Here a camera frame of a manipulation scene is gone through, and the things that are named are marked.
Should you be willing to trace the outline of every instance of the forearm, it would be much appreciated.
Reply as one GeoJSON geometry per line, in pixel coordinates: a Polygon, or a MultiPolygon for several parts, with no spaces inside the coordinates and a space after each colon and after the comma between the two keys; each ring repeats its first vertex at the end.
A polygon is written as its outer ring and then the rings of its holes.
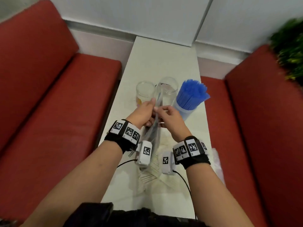
{"type": "Polygon", "coordinates": [[[209,164],[192,165],[186,174],[199,220],[211,227],[253,226],[209,164]]]}
{"type": "Polygon", "coordinates": [[[41,201],[23,226],[63,226],[83,202],[101,202],[122,158],[120,147],[104,141],[41,201]]]}

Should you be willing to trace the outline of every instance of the wristband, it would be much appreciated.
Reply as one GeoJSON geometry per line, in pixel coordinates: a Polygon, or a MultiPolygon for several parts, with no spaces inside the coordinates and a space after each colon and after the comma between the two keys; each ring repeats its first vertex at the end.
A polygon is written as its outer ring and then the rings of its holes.
{"type": "Polygon", "coordinates": [[[131,122],[122,119],[114,122],[104,140],[116,142],[124,153],[136,150],[140,136],[140,129],[131,122]]]}
{"type": "Polygon", "coordinates": [[[173,147],[175,163],[182,164],[185,169],[197,163],[210,164],[207,148],[195,136],[189,136],[173,147]]]}

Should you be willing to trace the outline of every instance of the glass cup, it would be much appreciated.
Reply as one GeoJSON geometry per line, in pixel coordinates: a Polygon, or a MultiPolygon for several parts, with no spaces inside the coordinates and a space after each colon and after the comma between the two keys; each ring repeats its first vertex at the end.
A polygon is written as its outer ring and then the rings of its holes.
{"type": "Polygon", "coordinates": [[[156,87],[150,81],[139,82],[136,86],[136,103],[137,106],[141,105],[145,101],[149,101],[154,97],[156,87]]]}
{"type": "Polygon", "coordinates": [[[179,89],[177,81],[172,77],[164,77],[160,80],[159,87],[163,93],[163,105],[173,105],[179,89]]]}

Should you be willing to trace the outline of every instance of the hand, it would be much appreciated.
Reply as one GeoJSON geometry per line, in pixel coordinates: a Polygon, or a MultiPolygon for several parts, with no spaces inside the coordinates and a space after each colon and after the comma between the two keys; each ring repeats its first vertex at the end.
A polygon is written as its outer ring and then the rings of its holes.
{"type": "Polygon", "coordinates": [[[126,120],[134,124],[137,128],[141,129],[143,125],[151,126],[154,123],[152,118],[152,111],[156,99],[152,98],[151,101],[145,101],[131,113],[126,120]]]}
{"type": "Polygon", "coordinates": [[[159,117],[164,123],[162,127],[166,127],[172,134],[172,138],[176,142],[183,141],[186,137],[191,136],[191,132],[185,125],[180,113],[172,106],[154,107],[154,111],[158,113],[159,117]]]}

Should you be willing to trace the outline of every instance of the red backrest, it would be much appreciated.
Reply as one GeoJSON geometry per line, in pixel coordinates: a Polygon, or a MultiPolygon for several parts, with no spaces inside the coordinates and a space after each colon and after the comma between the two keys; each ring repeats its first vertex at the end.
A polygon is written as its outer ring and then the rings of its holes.
{"type": "Polygon", "coordinates": [[[50,0],[0,24],[0,151],[78,45],[50,0]]]}
{"type": "Polygon", "coordinates": [[[226,82],[273,226],[303,226],[303,91],[268,46],[226,82]]]}

